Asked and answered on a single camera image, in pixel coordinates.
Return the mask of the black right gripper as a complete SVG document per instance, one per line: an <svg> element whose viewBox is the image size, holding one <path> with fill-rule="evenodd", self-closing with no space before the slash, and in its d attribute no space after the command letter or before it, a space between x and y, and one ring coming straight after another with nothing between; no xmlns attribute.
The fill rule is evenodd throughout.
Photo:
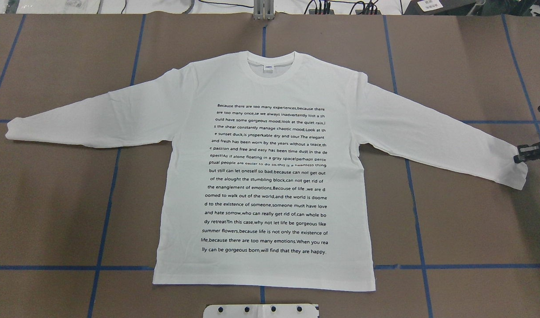
<svg viewBox="0 0 540 318"><path fill-rule="evenodd" d="M517 149L519 154L513 157L516 164L540 159L540 141L534 145L519 145Z"/></svg>

